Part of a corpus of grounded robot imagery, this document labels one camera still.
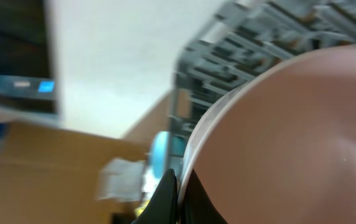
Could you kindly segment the light blue bowl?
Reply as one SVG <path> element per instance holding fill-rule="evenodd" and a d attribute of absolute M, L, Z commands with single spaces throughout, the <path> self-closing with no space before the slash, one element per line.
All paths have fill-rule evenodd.
<path fill-rule="evenodd" d="M 174 169 L 176 177 L 180 177 L 182 171 L 182 159 L 185 152 L 186 141 L 180 136 L 172 137 L 173 155 L 167 158 L 167 146 L 170 132 L 161 131 L 156 134 L 151 144 L 150 166 L 155 178 L 160 179 L 166 169 Z"/>

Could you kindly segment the grey dishwasher rack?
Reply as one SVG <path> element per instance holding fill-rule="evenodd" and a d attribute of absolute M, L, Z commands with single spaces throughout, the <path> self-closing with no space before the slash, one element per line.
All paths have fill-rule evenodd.
<path fill-rule="evenodd" d="M 232 91 L 284 70 L 356 68 L 356 1 L 227 1 L 182 49 L 174 71 L 170 160 L 186 167 L 191 134 Z"/>

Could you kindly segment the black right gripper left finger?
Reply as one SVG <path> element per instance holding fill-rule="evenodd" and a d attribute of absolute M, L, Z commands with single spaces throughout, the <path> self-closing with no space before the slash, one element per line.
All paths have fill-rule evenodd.
<path fill-rule="evenodd" d="M 165 171 L 147 207 L 132 224 L 175 224 L 177 179 L 173 169 Z"/>

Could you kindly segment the yellow snack wrapper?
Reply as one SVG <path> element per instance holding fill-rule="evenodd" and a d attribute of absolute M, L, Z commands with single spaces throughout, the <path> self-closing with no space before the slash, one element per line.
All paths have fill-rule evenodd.
<path fill-rule="evenodd" d="M 147 205 L 149 204 L 149 201 L 143 201 L 137 208 L 134 209 L 134 214 L 138 218 L 143 211 L 146 209 Z"/>

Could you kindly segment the crumpled white napkin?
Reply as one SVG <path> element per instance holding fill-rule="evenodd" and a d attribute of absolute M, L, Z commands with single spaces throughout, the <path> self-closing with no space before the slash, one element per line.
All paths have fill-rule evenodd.
<path fill-rule="evenodd" d="M 98 200 L 115 199 L 119 202 L 137 202 L 152 194 L 160 178 L 153 174 L 146 161 L 113 159 L 99 171 Z"/>

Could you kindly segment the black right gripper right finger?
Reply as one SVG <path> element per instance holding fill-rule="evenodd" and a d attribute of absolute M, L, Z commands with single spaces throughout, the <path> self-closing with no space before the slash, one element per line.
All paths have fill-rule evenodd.
<path fill-rule="evenodd" d="M 227 224 L 213 206 L 194 170 L 190 175 L 184 195 L 180 222 L 181 224 Z"/>

